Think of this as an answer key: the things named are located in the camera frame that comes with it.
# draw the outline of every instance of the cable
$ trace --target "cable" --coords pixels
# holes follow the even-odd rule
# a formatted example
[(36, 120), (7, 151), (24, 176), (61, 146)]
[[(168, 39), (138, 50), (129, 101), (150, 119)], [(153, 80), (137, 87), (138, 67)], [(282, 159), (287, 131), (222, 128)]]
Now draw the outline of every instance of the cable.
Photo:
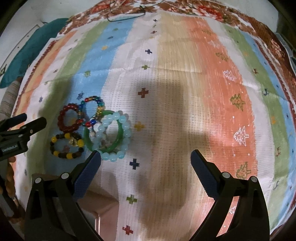
[[(111, 2), (111, 0), (110, 0), (109, 10), (110, 10), (110, 13), (114, 14), (114, 13), (112, 12), (112, 9), (111, 9), (111, 4), (112, 4), (112, 3), (114, 3), (114, 2)], [(118, 22), (118, 21), (124, 21), (124, 20), (129, 20), (129, 19), (133, 19), (133, 18), (142, 17), (142, 16), (144, 16), (144, 15), (146, 14), (146, 10), (145, 10), (146, 8), (153, 7), (153, 6), (155, 6), (155, 5), (158, 5), (159, 3), (153, 4), (153, 5), (148, 6), (148, 7), (147, 7), (147, 6), (141, 6), (141, 5), (140, 5), (139, 10), (137, 10), (136, 12), (124, 13), (124, 14), (126, 14), (126, 15), (128, 15), (128, 14), (142, 13), (142, 14), (139, 15), (139, 16), (133, 16), (133, 17), (126, 18), (126, 19), (110, 20), (108, 14), (107, 14), (107, 20), (108, 20), (109, 22)]]

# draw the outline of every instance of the teal cushion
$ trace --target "teal cushion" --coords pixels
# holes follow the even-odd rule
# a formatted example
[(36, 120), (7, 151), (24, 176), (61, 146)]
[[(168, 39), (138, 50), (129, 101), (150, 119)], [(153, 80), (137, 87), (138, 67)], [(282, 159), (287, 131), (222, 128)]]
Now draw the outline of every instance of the teal cushion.
[(50, 38), (55, 38), (66, 25), (68, 18), (58, 18), (37, 29), (24, 47), (13, 58), (5, 71), (0, 88), (9, 86), (17, 77), (24, 77), (29, 64), (38, 56)]

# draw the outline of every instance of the green stripe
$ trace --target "green stripe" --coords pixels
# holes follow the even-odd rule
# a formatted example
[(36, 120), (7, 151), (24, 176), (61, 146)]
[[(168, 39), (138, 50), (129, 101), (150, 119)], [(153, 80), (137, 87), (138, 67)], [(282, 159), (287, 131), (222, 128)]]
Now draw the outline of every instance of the green stripe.
[(279, 96), (276, 95), (276, 90), (269, 79), (267, 71), (260, 63), (251, 46), (239, 30), (233, 29), (227, 25), (224, 26), (225, 29), (228, 30), (226, 33), (234, 40), (238, 49), (242, 53), (248, 53), (248, 56), (244, 54), (242, 54), (242, 56), (252, 73), (253, 69), (257, 70), (258, 74), (253, 73), (253, 76), (261, 84), (261, 92), (264, 93), (264, 89), (267, 88), (270, 93), (267, 96), (263, 96), (263, 101), (268, 109), (271, 122), (273, 121), (272, 116), (276, 121), (275, 124), (271, 125), (275, 145), (274, 153), (277, 153), (277, 147), (281, 147), (281, 154), (275, 157), (274, 182), (283, 177), (283, 179), (280, 180), (280, 185), (272, 191), (268, 203), (269, 222), (272, 229), (278, 222), (277, 218), (282, 206), (281, 197), (285, 195), (285, 191), (287, 190), (287, 176), (289, 172), (289, 144), (284, 116), (279, 102)]
[(45, 173), (44, 163), (47, 160), (47, 154), (49, 154), (48, 137), (50, 128), (53, 124), (56, 125), (57, 114), (61, 110), (64, 100), (69, 95), (72, 76), (79, 70), (86, 54), (107, 25), (108, 21), (100, 22), (89, 30), (80, 43), (71, 51), (56, 78), (49, 83), (51, 85), (48, 90), (50, 93), (49, 97), (39, 111), (39, 115), (46, 118), (47, 126), (36, 134), (35, 142), (27, 152), (27, 159), (29, 160), (27, 172), (29, 177), (33, 173)]

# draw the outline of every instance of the screw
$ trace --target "screw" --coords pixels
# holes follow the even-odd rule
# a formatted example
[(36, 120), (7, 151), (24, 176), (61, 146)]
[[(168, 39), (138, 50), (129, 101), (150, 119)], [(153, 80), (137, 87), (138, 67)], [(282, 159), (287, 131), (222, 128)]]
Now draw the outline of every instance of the screw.
[(40, 177), (38, 177), (38, 178), (35, 179), (35, 183), (39, 183), (39, 182), (41, 182), (41, 178)]
[(251, 180), (255, 183), (258, 181), (257, 177), (251, 177)]
[(65, 172), (62, 174), (62, 179), (67, 179), (69, 177), (69, 173)]
[(222, 176), (225, 178), (230, 178), (230, 174), (228, 172), (223, 172)]

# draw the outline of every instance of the blue stripe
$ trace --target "blue stripe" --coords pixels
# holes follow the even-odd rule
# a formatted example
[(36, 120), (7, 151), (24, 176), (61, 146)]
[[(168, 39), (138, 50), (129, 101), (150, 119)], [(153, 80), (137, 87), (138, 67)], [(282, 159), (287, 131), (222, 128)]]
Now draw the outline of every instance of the blue stripe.
[[(79, 102), (77, 96), (80, 92), (84, 92), (84, 98), (101, 95), (113, 58), (118, 47), (125, 43), (133, 23), (134, 19), (128, 19), (123, 20), (122, 22), (112, 22), (108, 24), (87, 53), (85, 61), (81, 64), (78, 72), (73, 76), (71, 96), (69, 96), (67, 103)], [(89, 77), (85, 76), (84, 73), (86, 71), (90, 71)], [(94, 106), (95, 103), (94, 105), (88, 103), (86, 105), (87, 113), (94, 114)]]
[(266, 59), (264, 58), (263, 54), (261, 53), (259, 47), (257, 46), (256, 42), (254, 41), (254, 39), (247, 33), (242, 32), (241, 33), (244, 35), (246, 41), (248, 42), (248, 44), (251, 46), (252, 50), (254, 51), (254, 53), (256, 54), (257, 58), (259, 59), (261, 65), (265, 68), (265, 70), (268, 73), (269, 79), (272, 82), (272, 85), (274, 86), (274, 89), (276, 90), (278, 96), (280, 96), (279, 98), (279, 102), (281, 104), (282, 107), (282, 112), (283, 112), (283, 116), (284, 116), (284, 120), (285, 120), (285, 126), (286, 126), (286, 132), (287, 132), (287, 137), (288, 137), (288, 142), (289, 142), (289, 173), (288, 173), (288, 178), (287, 178), (287, 190), (285, 192), (285, 196), (283, 198), (283, 203), (281, 206), (281, 211), (279, 213), (279, 218), (284, 217), (289, 209), (289, 206), (287, 207), (287, 203), (291, 203), (293, 197), (294, 197), (294, 193), (295, 193), (295, 180), (296, 180), (296, 163), (295, 163), (295, 127), (294, 127), (294, 123), (292, 120), (292, 114), (290, 112), (290, 104), (289, 102), (286, 100), (285, 97), (285, 93), (283, 91), (283, 89), (281, 88), (281, 84), (276, 76), (276, 74), (274, 73), (274, 71), (272, 70), (272, 68), (269, 65), (265, 65), (264, 62), (266, 61)]
[[(81, 100), (84, 100), (86, 97), (101, 95), (102, 88), (106, 82), (114, 56), (118, 48), (125, 43), (126, 38), (132, 29), (134, 20), (135, 19), (128, 19), (119, 22), (110, 22), (98, 37), (96, 42), (92, 45), (89, 52), (87, 54), (81, 53), (85, 54), (85, 58), (77, 73), (70, 77), (72, 81), (71, 90), (70, 95), (64, 102), (65, 105), (68, 103), (80, 104)], [(85, 76), (86, 71), (90, 71), (90, 76)], [(84, 93), (83, 98), (81, 100), (77, 100), (78, 94), (81, 92)], [(94, 101), (87, 103), (86, 112), (88, 116), (95, 114), (96, 106), (97, 104)], [(74, 115), (73, 111), (67, 113), (66, 119), (69, 119), (70, 116), (73, 118), (77, 117), (77, 115)], [(83, 128), (80, 127), (78, 132), (82, 134)], [(54, 129), (51, 130), (51, 133), (56, 135), (60, 133), (60, 131), (57, 127), (54, 127)], [(62, 140), (57, 142), (57, 149), (61, 151), (63, 149), (63, 145), (65, 144), (65, 141)], [(71, 147), (70, 151), (75, 152), (77, 151), (77, 148)], [(78, 163), (84, 161), (85, 156), (86, 152), (83, 153), (81, 158), (69, 161), (60, 159), (57, 160), (56, 157), (50, 155), (50, 157), (48, 157), (48, 161), (46, 162), (46, 172), (52, 175), (60, 175), (63, 172), (71, 172)]]

